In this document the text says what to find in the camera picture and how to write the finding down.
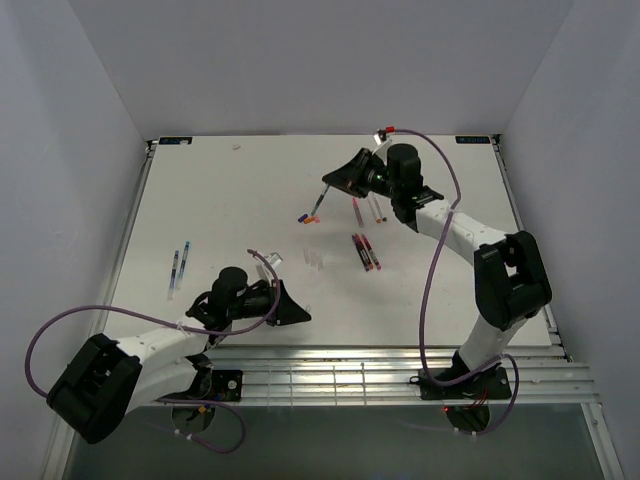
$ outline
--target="marker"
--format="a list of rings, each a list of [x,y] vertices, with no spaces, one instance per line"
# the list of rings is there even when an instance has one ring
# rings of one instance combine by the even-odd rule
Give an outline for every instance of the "marker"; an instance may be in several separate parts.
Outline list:
[[[378,213],[380,214],[380,218],[382,219],[383,222],[386,222],[387,217],[382,215],[382,210],[380,209],[380,204],[378,203],[378,199],[376,198],[373,192],[371,192],[371,196],[373,197],[373,203],[376,204],[376,210],[378,210]]]
[[[353,244],[356,246],[356,251],[358,252],[358,256],[360,257],[360,261],[362,262],[362,266],[365,271],[369,271],[369,262],[367,261],[367,253],[364,251],[364,247],[362,244],[358,243],[355,235],[351,235],[351,240],[353,240]]]
[[[371,197],[367,197],[367,203],[369,204],[369,208],[371,209],[373,218],[376,219],[376,223],[382,223],[382,218],[378,218],[378,215],[376,215],[376,211],[373,209],[373,202],[371,201]]]
[[[351,204],[353,205],[353,211],[356,212],[356,220],[358,220],[358,226],[360,228],[364,228],[362,215],[360,215],[360,207],[358,207],[358,202],[356,201],[355,197],[351,199]]]
[[[309,214],[310,217],[313,217],[316,214],[316,212],[318,211],[318,207],[322,203],[322,200],[324,200],[324,196],[327,194],[328,191],[329,191],[329,184],[327,183],[327,186],[324,187],[324,189],[322,190],[322,193],[320,194],[320,196],[318,197],[318,200],[316,201],[316,204],[313,206],[313,209]]]
[[[362,239],[364,240],[365,246],[369,250],[369,255],[371,256],[371,259],[373,260],[373,263],[376,264],[376,269],[382,270],[382,265],[380,265],[380,262],[378,261],[378,257],[376,257],[376,254],[373,253],[373,248],[371,248],[371,244],[369,243],[369,239],[367,238],[367,236],[364,233],[362,234]]]
[[[362,239],[360,238],[360,235],[358,235],[357,233],[354,234],[356,236],[356,242],[358,242],[360,244],[360,246],[362,247],[362,249],[364,250],[364,254],[365,257],[367,259],[367,264],[369,265],[369,270],[373,271],[373,262],[371,261],[371,257],[369,256],[369,250],[367,250],[367,248],[364,246],[364,243],[362,242]]]
[[[184,276],[184,267],[187,265],[187,256],[189,255],[189,246],[191,242],[184,244],[184,251],[182,252],[182,262],[180,262],[180,271],[178,272],[178,281],[176,282],[176,290],[180,290],[182,284],[182,277]]]
[[[176,282],[176,270],[178,269],[178,257],[180,256],[180,252],[176,250],[176,253],[173,254],[173,268],[171,269],[171,280],[169,280],[169,300],[173,298],[173,287]]]

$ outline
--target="gray wall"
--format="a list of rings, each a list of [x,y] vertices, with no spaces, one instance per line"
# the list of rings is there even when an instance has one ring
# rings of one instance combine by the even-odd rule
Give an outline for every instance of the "gray wall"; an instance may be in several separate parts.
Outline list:
[[[95,302],[144,143],[66,0],[0,0],[0,477],[37,478],[54,414],[28,388],[28,341]],[[35,356],[48,389],[87,332],[59,324]]]
[[[580,1],[504,135],[570,354],[587,360],[628,478],[640,478],[640,4]]]
[[[71,0],[138,129],[501,132],[571,0]]]

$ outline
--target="aluminum frame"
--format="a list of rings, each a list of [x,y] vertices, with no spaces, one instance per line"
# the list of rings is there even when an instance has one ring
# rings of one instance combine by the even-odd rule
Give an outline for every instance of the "aluminum frame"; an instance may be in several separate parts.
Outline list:
[[[517,225],[522,228],[499,146],[494,138],[492,143],[513,214]],[[110,304],[113,299],[156,145],[157,141],[149,142],[147,159],[140,173],[105,288],[105,304]],[[545,313],[551,346],[507,350],[516,358],[521,372],[520,395],[516,403],[580,404],[605,478],[624,478],[602,416],[600,397],[589,367],[566,359],[553,313],[547,307]],[[105,312],[97,317],[91,335],[104,329],[106,318]],[[427,350],[429,366],[442,368],[450,365],[454,350]],[[443,404],[442,401],[420,400],[417,387],[408,384],[409,377],[421,368],[417,349],[221,346],[210,351],[209,356],[215,368],[244,371],[243,407]],[[512,368],[505,368],[509,378],[513,380]],[[455,403],[458,402],[447,401],[447,404]],[[74,437],[71,427],[57,419],[41,478],[62,478]]]

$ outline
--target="white table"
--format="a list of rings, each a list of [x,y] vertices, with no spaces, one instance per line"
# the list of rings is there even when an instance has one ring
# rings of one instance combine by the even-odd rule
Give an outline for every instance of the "white table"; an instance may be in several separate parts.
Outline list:
[[[442,159],[424,141],[414,144],[425,182],[453,200]],[[492,145],[459,145],[453,136],[434,140],[458,174],[460,209],[494,228],[516,231],[516,223]],[[225,345],[298,347],[396,347],[417,344],[418,312],[427,268],[436,242],[400,224],[388,200],[379,198],[389,218],[376,224],[360,202],[365,231],[381,271],[365,272],[351,242],[358,230],[346,194],[331,189],[319,210],[320,223],[296,219],[309,212],[323,184],[321,177],[350,160],[361,147],[374,148],[371,136],[194,137],[190,145],[159,145],[118,279],[113,305],[171,320],[179,318],[201,292],[209,290],[221,268],[244,268],[257,278],[247,248],[278,252],[277,273],[291,297],[309,306],[313,320],[288,327],[263,326],[225,339]],[[175,250],[191,242],[185,277],[174,299],[167,299]],[[303,250],[321,255],[324,268],[305,263]],[[473,271],[445,249],[427,312],[429,346],[458,346],[477,316]],[[234,322],[234,328],[253,323]],[[136,335],[155,326],[110,314],[111,338]],[[544,314],[531,319],[512,346],[548,346]]]

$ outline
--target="black tag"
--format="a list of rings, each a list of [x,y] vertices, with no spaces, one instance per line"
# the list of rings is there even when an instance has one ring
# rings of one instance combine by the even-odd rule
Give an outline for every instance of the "black tag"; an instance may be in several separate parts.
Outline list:
[[[160,145],[191,145],[193,137],[162,137],[158,143]]]
[[[459,137],[456,135],[456,143],[491,143],[489,137]]]

